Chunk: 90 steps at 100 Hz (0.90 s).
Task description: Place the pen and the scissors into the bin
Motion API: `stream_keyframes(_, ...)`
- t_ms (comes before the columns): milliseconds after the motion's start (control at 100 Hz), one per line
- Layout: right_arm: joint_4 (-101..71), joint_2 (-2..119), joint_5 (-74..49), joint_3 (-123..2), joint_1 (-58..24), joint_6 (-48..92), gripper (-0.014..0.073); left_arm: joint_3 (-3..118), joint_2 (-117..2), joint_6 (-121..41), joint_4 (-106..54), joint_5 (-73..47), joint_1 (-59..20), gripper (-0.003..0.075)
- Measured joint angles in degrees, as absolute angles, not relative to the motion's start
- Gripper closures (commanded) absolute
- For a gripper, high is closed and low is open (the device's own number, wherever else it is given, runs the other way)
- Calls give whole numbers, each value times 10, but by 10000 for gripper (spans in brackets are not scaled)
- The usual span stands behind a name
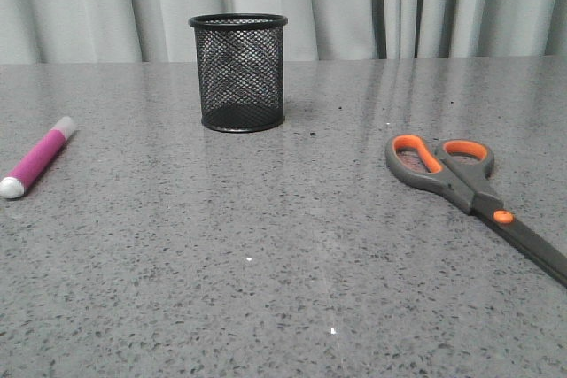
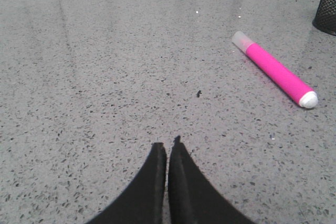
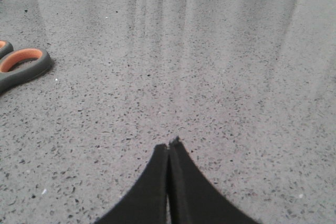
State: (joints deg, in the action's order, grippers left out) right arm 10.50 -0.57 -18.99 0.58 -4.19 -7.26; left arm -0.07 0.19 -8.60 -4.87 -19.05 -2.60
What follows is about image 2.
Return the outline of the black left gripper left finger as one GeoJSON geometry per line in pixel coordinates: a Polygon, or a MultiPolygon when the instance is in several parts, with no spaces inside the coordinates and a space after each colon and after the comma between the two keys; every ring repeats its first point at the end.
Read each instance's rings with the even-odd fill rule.
{"type": "Polygon", "coordinates": [[[127,188],[89,223],[162,223],[166,151],[153,143],[141,169],[127,188]]]}

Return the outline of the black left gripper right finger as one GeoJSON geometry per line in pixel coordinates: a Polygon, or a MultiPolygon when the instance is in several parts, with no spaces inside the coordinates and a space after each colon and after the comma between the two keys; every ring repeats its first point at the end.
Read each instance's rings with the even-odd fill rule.
{"type": "Polygon", "coordinates": [[[211,185],[180,136],[171,151],[168,193],[171,223],[253,223],[211,185]]]}

